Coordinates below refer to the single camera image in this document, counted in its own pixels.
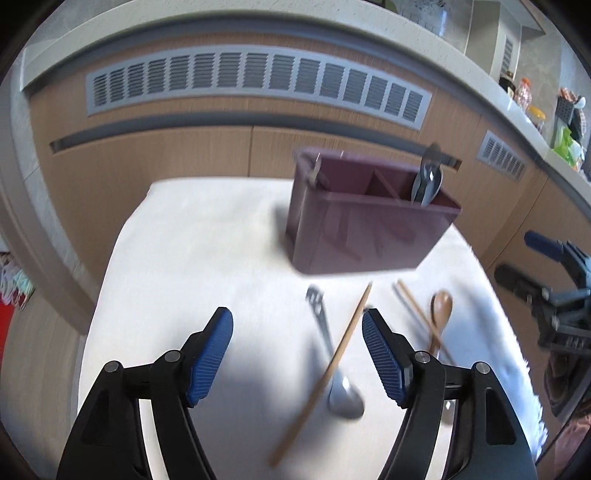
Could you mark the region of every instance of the chopstick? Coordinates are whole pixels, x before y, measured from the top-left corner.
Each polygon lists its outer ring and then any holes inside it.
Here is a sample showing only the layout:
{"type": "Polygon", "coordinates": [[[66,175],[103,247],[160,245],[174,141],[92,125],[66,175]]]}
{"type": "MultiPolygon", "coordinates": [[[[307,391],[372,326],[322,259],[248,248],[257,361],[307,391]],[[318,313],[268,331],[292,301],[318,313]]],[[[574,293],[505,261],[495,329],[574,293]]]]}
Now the chopstick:
{"type": "Polygon", "coordinates": [[[416,299],[414,298],[413,294],[410,292],[410,290],[408,289],[408,287],[406,286],[406,284],[402,280],[398,280],[396,282],[396,285],[406,295],[406,298],[412,304],[413,308],[417,311],[418,316],[420,317],[420,319],[425,323],[425,325],[427,325],[427,327],[429,327],[429,329],[431,330],[431,333],[433,334],[433,336],[439,341],[439,345],[441,346],[441,349],[445,352],[445,354],[447,355],[447,357],[451,360],[452,364],[454,366],[457,365],[456,361],[452,357],[452,354],[450,353],[450,351],[446,347],[445,343],[443,343],[443,340],[441,339],[441,335],[439,334],[439,331],[437,330],[437,328],[435,327],[435,325],[433,325],[429,321],[429,319],[425,315],[425,312],[423,311],[423,309],[421,308],[421,306],[418,304],[418,302],[416,301],[416,299]]]}
{"type": "Polygon", "coordinates": [[[301,413],[296,418],[296,420],[291,424],[291,427],[289,428],[289,430],[287,430],[287,433],[283,437],[283,440],[281,441],[281,443],[278,445],[278,447],[275,449],[275,451],[271,455],[271,457],[269,459],[269,465],[272,468],[275,468],[277,465],[279,465],[279,463],[281,462],[281,459],[285,456],[285,454],[287,453],[287,450],[289,450],[289,448],[293,444],[293,442],[296,439],[297,435],[299,434],[300,430],[304,426],[304,423],[306,422],[306,420],[308,419],[308,417],[310,416],[310,414],[314,410],[314,407],[316,406],[316,404],[320,400],[320,397],[322,396],[324,389],[326,388],[326,385],[328,385],[330,379],[334,375],[336,368],[339,365],[340,359],[343,356],[343,354],[345,353],[345,349],[347,348],[347,345],[349,344],[349,341],[351,340],[351,337],[353,336],[353,332],[355,331],[355,327],[359,323],[359,318],[361,317],[361,313],[363,312],[363,307],[365,307],[365,303],[368,300],[369,292],[371,291],[371,286],[372,286],[372,283],[369,282],[368,286],[365,288],[365,291],[363,292],[361,300],[357,304],[357,308],[355,309],[353,317],[351,318],[351,321],[349,322],[349,326],[345,330],[345,334],[343,335],[343,338],[340,341],[339,346],[337,347],[335,354],[333,355],[333,358],[330,360],[330,363],[326,369],[326,372],[324,372],[324,375],[322,375],[322,377],[320,377],[320,379],[318,380],[318,382],[314,386],[314,390],[310,394],[310,398],[308,399],[308,403],[304,406],[304,408],[302,409],[301,413]]]}

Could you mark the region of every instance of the vent grille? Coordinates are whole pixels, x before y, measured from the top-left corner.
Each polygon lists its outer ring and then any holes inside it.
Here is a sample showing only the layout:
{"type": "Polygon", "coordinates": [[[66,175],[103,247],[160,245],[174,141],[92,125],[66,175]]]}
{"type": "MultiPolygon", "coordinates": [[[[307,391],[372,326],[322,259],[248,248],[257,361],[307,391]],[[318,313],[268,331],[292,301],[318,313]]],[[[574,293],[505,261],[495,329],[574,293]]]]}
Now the vent grille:
{"type": "Polygon", "coordinates": [[[525,162],[491,131],[486,133],[477,158],[517,182],[525,171],[525,162]]]}
{"type": "Polygon", "coordinates": [[[509,37],[505,37],[505,50],[503,52],[503,62],[501,64],[501,73],[506,73],[511,67],[511,58],[513,57],[513,42],[509,37]]]}
{"type": "Polygon", "coordinates": [[[431,93],[380,70],[305,50],[257,45],[180,48],[136,57],[86,77],[89,115],[136,103],[257,95],[324,103],[419,130],[431,93]]]}

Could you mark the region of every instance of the white tablecloth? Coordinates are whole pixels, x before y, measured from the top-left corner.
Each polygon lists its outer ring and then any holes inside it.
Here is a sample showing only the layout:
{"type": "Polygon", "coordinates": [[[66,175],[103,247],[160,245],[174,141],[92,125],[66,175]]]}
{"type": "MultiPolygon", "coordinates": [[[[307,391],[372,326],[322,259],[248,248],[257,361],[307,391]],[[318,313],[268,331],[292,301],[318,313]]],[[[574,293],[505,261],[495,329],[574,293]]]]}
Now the white tablecloth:
{"type": "MultiPolygon", "coordinates": [[[[333,417],[322,402],[280,467],[267,459],[306,402],[328,356],[305,300],[324,291],[334,343],[369,280],[369,303],[415,349],[429,335],[394,293],[403,278],[427,309],[435,291],[454,298],[443,339],[461,366],[489,363],[501,380],[532,451],[541,444],[541,407],[517,340],[486,275],[451,227],[414,271],[306,276],[284,249],[291,182],[178,179],[155,183],[121,230],[109,262],[82,362],[79,408],[101,367],[150,363],[200,331],[217,306],[230,308],[234,335],[209,396],[192,409],[219,480],[377,478],[404,411],[388,399],[357,328],[341,366],[362,392],[359,421],[333,417]]],[[[149,401],[141,401],[155,480],[167,475],[149,401]]],[[[439,479],[451,427],[442,424],[428,478],[439,479]]]]}

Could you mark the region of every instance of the purple utensil holder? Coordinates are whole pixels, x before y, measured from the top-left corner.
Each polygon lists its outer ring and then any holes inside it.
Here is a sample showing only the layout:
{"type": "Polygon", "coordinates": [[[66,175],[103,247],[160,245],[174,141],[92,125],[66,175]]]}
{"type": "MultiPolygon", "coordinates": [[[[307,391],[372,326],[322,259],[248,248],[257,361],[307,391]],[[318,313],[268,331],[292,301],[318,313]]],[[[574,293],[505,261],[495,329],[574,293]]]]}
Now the purple utensil holder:
{"type": "Polygon", "coordinates": [[[428,206],[410,202],[418,167],[319,148],[294,159],[286,234],[305,274],[416,268],[462,210],[443,189],[428,206]]]}

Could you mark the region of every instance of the yellow lid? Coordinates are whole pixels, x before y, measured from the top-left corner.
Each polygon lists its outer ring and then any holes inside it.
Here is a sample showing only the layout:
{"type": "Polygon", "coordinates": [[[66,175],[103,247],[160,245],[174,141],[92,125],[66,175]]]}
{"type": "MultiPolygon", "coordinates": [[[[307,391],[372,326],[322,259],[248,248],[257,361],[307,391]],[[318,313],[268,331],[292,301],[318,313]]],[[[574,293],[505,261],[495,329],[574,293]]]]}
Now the yellow lid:
{"type": "Polygon", "coordinates": [[[546,114],[540,110],[539,108],[536,108],[535,106],[530,106],[528,108],[528,110],[535,115],[536,117],[538,117],[541,120],[546,120],[546,114]]]}

